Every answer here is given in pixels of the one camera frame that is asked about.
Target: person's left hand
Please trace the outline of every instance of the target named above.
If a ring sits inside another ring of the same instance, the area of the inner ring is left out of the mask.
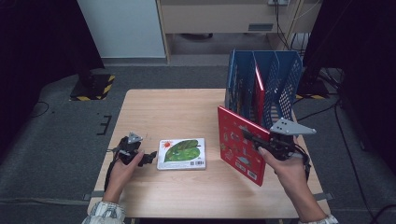
[[[108,180],[107,190],[102,199],[103,202],[119,202],[122,190],[131,179],[134,169],[142,160],[144,154],[144,150],[141,150],[128,165],[125,165],[121,160],[116,161]]]

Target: sleeve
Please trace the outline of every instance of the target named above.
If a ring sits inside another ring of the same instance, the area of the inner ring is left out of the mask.
[[[122,224],[125,211],[116,203],[99,202],[92,208],[82,224]]]
[[[315,222],[299,221],[298,224],[338,224],[338,220],[333,215],[328,215],[325,219],[322,219],[321,221],[315,221]]]

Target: white wall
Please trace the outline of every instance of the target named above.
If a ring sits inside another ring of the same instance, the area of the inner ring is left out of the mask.
[[[165,58],[155,0],[78,0],[102,58]]]

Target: white book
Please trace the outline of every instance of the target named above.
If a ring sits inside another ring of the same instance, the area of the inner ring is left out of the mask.
[[[166,139],[158,149],[159,170],[204,170],[205,139]]]

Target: green leaf illustration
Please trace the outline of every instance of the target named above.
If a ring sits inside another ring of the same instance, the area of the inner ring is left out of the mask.
[[[190,161],[199,157],[201,151],[197,140],[184,140],[170,147],[165,154],[167,161]]]

